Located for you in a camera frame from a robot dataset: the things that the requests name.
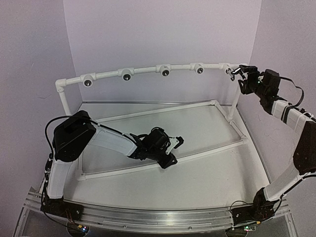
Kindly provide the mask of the white PVC pipe frame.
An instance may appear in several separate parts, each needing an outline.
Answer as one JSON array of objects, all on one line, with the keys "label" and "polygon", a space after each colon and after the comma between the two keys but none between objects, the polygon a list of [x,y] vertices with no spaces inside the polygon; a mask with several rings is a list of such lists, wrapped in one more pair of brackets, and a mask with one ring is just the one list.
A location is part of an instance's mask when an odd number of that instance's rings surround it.
[{"label": "white PVC pipe frame", "polygon": [[[191,64],[183,64],[183,65],[162,64],[162,65],[156,65],[156,66],[151,66],[151,67],[124,68],[124,69],[118,69],[116,71],[110,71],[110,72],[84,74],[79,77],[71,78],[71,79],[58,79],[55,82],[55,87],[56,87],[57,92],[59,93],[60,100],[61,100],[65,113],[67,115],[70,115],[71,114],[70,108],[69,108],[66,95],[64,92],[65,87],[68,85],[82,83],[85,87],[91,87],[94,81],[97,81],[100,79],[113,78],[113,77],[122,77],[124,81],[129,81],[134,75],[138,75],[138,74],[159,73],[161,74],[162,77],[166,77],[170,74],[171,71],[189,70],[189,71],[195,71],[197,74],[202,74],[205,70],[208,70],[208,69],[222,70],[225,72],[227,68],[235,69],[238,67],[239,67],[238,64],[230,64],[230,63],[217,63],[217,64],[191,63]],[[192,155],[184,156],[183,158],[181,158],[181,161],[187,161],[187,160],[195,159],[198,157],[211,155],[216,152],[224,151],[224,150],[248,143],[248,137],[240,130],[240,128],[236,125],[235,121],[233,120],[233,115],[234,115],[235,110],[237,109],[237,102],[239,100],[240,95],[241,93],[237,90],[233,104],[231,105],[231,108],[228,113],[226,113],[223,110],[222,106],[219,104],[217,100],[210,100],[206,102],[181,105],[177,107],[135,112],[135,113],[112,116],[112,117],[107,117],[107,118],[99,118],[97,119],[97,125],[101,126],[101,122],[109,122],[109,121],[123,120],[123,119],[130,119],[130,118],[139,118],[142,116],[158,115],[162,113],[181,111],[185,109],[192,109],[192,108],[199,108],[199,107],[206,107],[206,106],[215,107],[224,117],[226,123],[239,136],[239,140],[231,144],[226,144],[223,146],[216,147],[214,149],[210,149],[208,151],[199,152],[195,155],[192,154]]]}]

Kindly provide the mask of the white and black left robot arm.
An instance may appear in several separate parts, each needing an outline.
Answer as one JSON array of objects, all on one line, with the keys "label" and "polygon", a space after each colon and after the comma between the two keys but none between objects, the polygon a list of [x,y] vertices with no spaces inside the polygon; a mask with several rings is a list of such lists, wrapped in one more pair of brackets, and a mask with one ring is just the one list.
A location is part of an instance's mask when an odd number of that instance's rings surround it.
[{"label": "white and black left robot arm", "polygon": [[184,143],[181,136],[170,137],[161,127],[152,128],[148,134],[125,134],[93,121],[83,110],[53,118],[47,126],[58,120],[62,122],[55,127],[53,139],[47,139],[50,154],[45,164],[40,209],[45,215],[70,221],[81,218],[83,206],[65,201],[64,187],[72,163],[87,146],[108,149],[131,159],[150,159],[166,169],[177,163],[172,150]]}]

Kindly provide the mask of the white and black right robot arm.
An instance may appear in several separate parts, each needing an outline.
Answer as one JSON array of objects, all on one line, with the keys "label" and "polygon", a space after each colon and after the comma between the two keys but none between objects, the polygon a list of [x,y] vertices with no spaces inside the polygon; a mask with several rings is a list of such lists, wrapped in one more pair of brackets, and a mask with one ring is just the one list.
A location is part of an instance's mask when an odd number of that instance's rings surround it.
[{"label": "white and black right robot arm", "polygon": [[303,108],[300,102],[291,104],[278,95],[284,78],[279,73],[266,69],[258,71],[255,66],[239,65],[231,77],[240,75],[240,91],[244,95],[254,93],[260,105],[269,115],[281,120],[300,136],[289,167],[268,186],[261,188],[253,203],[230,208],[233,225],[248,222],[263,222],[272,218],[280,208],[283,197],[307,178],[316,175],[316,118]]}]

